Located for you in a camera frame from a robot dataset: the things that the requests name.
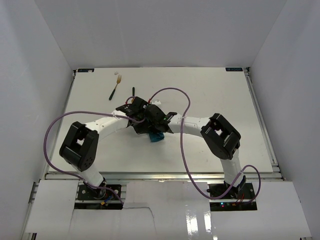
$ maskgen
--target white table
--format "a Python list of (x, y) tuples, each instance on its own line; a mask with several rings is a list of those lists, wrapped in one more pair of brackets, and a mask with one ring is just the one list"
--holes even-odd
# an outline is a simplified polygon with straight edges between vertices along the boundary
[[(109, 96), (122, 75), (113, 99)], [(132, 95), (148, 100), (165, 87), (177, 87), (189, 95), (192, 117), (222, 114), (241, 134), (239, 158), (241, 166), (251, 164), (264, 173), (272, 172), (271, 160), (263, 138), (244, 72), (227, 72), (209, 67), (143, 67), (95, 68), (94, 72), (77, 72), (66, 112), (93, 111), (111, 113)], [(167, 90), (155, 97), (162, 110), (183, 113), (186, 97)], [(73, 122), (87, 123), (100, 116), (74, 114), (63, 119), (52, 156), (52, 163), (64, 171), (74, 171), (60, 156), (59, 149)], [(185, 135), (184, 148), (189, 169), (193, 173), (223, 173), (221, 163), (197, 136)], [(146, 134), (137, 135), (132, 127), (113, 133), (99, 142), (95, 164), (100, 172), (185, 173), (179, 134), (165, 133), (164, 140), (150, 142)]]

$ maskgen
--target purple cable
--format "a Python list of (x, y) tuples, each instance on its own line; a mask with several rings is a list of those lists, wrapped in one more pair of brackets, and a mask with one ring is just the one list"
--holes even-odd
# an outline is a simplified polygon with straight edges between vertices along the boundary
[(183, 160), (183, 164), (184, 164), (184, 167), (185, 167), (185, 171), (186, 173), (188, 174), (189, 178), (190, 178), (190, 181), (192, 182), (192, 184), (194, 185), (194, 187), (197, 189), (197, 191), (202, 195), (204, 196), (205, 198), (207, 199), (211, 199), (211, 200), (218, 200), (218, 199), (221, 199), (223, 198), (225, 195), (227, 195), (227, 193), (231, 190), (231, 188), (233, 187), (233, 185), (235, 184), (235, 182), (237, 181), (237, 179), (240, 177), (241, 173), (248, 167), (251, 167), (253, 168), (257, 175), (258, 175), (258, 178), (259, 178), (259, 187), (258, 187), (258, 190), (255, 194), (255, 196), (250, 200), (250, 201), (247, 201), (247, 202), (244, 202), (244, 204), (249, 204), (249, 203), (252, 203), (258, 196), (259, 192), (260, 192), (260, 189), (261, 189), (261, 176), (260, 176), (260, 173), (258, 171), (258, 169), (253, 166), (253, 165), (246, 165), (242, 168), (241, 172), (239, 172), (235, 179), (232, 181), (231, 185), (227, 188), (227, 190), (221, 194), (220, 196), (208, 196), (206, 193), (204, 193), (199, 187), (198, 185), (196, 184), (196, 182), (194, 181), (194, 179), (192, 178), (191, 176), (191, 173), (189, 171), (189, 168), (188, 168), (188, 165), (187, 165), (187, 161), (186, 161), (186, 157), (185, 157), (185, 151), (184, 151), (184, 144), (183, 144), (183, 135), (184, 135), (184, 122), (185, 122), (185, 116), (186, 116), (186, 113), (187, 111), (189, 110), (190, 108), (190, 105), (191, 105), (191, 101), (190, 101), (190, 98), (188, 96), (188, 94), (184, 91), (182, 91), (181, 89), (179, 88), (176, 88), (176, 87), (165, 87), (165, 88), (162, 88), (160, 89), (159, 91), (157, 91), (155, 94), (152, 95), (152, 97), (149, 99), (149, 103), (151, 102), (151, 100), (155, 97), (155, 95), (157, 95), (158, 93), (164, 91), (164, 90), (177, 90), (181, 93), (183, 93), (186, 98), (188, 99), (188, 106), (186, 107), (183, 115), (182, 115), (182, 120), (181, 120), (181, 127), (180, 127), (180, 148), (181, 148), (181, 155), (182, 155), (182, 160)]
[(125, 104), (127, 104), (130, 99), (134, 99), (135, 97), (136, 97), (136, 96), (130, 96), (130, 97), (128, 97), (127, 100), (125, 100)]
[[(56, 166), (54, 166), (50, 160), (49, 160), (49, 157), (48, 157), (48, 153), (47, 153), (47, 141), (48, 141), (48, 135), (49, 135), (49, 132), (51, 130), (51, 128), (53, 127), (53, 125), (59, 121), (60, 119), (62, 119), (63, 117), (65, 116), (68, 116), (68, 115), (71, 115), (71, 114), (92, 114), (92, 115), (101, 115), (101, 116), (107, 116), (107, 117), (117, 117), (117, 118), (120, 118), (120, 119), (128, 119), (130, 121), (133, 121), (135, 123), (142, 123), (144, 121), (141, 120), (141, 121), (137, 121), (133, 118), (130, 118), (128, 116), (122, 116), (122, 115), (113, 115), (113, 114), (110, 114), (110, 113), (103, 113), (103, 112), (93, 112), (93, 111), (70, 111), (70, 112), (66, 112), (64, 114), (62, 114), (61, 116), (58, 116), (55, 120), (52, 121), (52, 123), (49, 125), (48, 129), (46, 130), (45, 132), (45, 135), (44, 135), (44, 140), (43, 140), (43, 153), (44, 153), (44, 158), (46, 160), (46, 162), (49, 164), (50, 167), (52, 167), (54, 170), (62, 173), (62, 174), (67, 174), (67, 175), (70, 175), (70, 176), (74, 176), (80, 180), (85, 180), (83, 179), (81, 176), (77, 175), (77, 174), (74, 174), (72, 172), (67, 172), (67, 171), (63, 171), (59, 168), (57, 168)], [(110, 192), (112, 192), (117, 199), (119, 199), (119, 201), (121, 202), (121, 204), (123, 205), (124, 202), (121, 200), (121, 198), (115, 193), (115, 191), (113, 191), (111, 188), (109, 187), (104, 187), (104, 186), (94, 186), (90, 183), (86, 183), (88, 186), (90, 186), (91, 188), (95, 188), (95, 189), (105, 189), (105, 190), (108, 190)]]

